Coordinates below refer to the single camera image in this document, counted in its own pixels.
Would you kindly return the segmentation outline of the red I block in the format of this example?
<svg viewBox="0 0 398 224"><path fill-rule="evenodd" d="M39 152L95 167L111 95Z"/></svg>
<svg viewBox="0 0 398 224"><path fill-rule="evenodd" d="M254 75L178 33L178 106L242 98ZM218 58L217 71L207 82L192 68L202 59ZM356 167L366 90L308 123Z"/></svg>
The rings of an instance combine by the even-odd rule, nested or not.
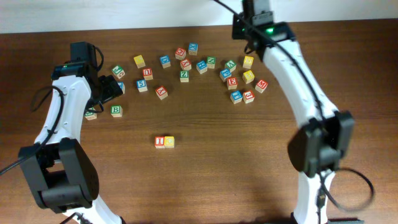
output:
<svg viewBox="0 0 398 224"><path fill-rule="evenodd" d="M154 145L157 149L165 148L165 137L164 136L156 136Z"/></svg>

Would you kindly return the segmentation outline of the yellow C block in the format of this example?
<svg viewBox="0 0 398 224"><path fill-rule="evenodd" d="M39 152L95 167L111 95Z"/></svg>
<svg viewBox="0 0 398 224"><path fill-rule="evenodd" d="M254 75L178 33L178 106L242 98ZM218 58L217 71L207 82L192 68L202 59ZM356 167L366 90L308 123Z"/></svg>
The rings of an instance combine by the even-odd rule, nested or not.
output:
<svg viewBox="0 0 398 224"><path fill-rule="evenodd" d="M165 148L174 148L175 147L175 138L173 136L165 136L164 137L164 146L165 146Z"/></svg>

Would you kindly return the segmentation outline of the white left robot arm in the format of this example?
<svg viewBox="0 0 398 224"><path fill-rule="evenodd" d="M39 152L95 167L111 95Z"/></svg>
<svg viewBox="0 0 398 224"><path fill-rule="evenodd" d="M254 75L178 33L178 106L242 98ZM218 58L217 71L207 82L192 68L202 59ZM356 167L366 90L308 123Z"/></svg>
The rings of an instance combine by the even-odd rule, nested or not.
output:
<svg viewBox="0 0 398 224"><path fill-rule="evenodd" d="M113 76L98 75L100 53L88 42L70 45L70 60L54 68L43 89L52 97L44 126L18 158L39 208L79 223L124 223L100 197L98 173L80 144L84 114L123 94Z"/></svg>

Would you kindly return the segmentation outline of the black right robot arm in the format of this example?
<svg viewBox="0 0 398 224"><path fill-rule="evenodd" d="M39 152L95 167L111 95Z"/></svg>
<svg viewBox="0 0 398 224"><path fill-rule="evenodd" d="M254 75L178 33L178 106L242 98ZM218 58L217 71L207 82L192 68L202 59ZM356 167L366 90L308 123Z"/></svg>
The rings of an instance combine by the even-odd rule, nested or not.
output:
<svg viewBox="0 0 398 224"><path fill-rule="evenodd" d="M298 131L288 143L290 162L298 171L298 201L293 223L328 223L327 196L345 157L354 119L340 112L320 88L286 22L274 22L269 1L243 1L243 11L233 18L234 39L248 42L245 52L255 52L276 77L297 122Z"/></svg>

